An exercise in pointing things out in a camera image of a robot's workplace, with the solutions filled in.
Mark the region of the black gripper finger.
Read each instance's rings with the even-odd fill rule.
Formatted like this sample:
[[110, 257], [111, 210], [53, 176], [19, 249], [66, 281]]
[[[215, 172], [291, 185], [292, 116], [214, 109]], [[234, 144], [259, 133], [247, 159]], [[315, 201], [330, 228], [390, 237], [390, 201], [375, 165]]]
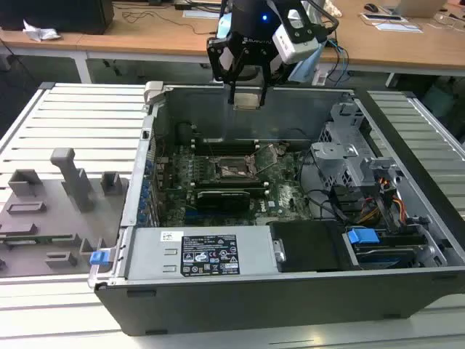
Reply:
[[[230, 105], [234, 103], [236, 81], [243, 70], [242, 39], [243, 37], [239, 33], [232, 32], [223, 39], [210, 38], [206, 46], [214, 78], [230, 86], [230, 93], [227, 100]], [[220, 62], [220, 57], [227, 49], [232, 55], [232, 62], [228, 69], [223, 68]]]
[[261, 108], [265, 104], [268, 89], [287, 81], [291, 73], [291, 65], [283, 63], [278, 55], [272, 60], [265, 60], [260, 67], [262, 69], [262, 88], [259, 96], [259, 107]]

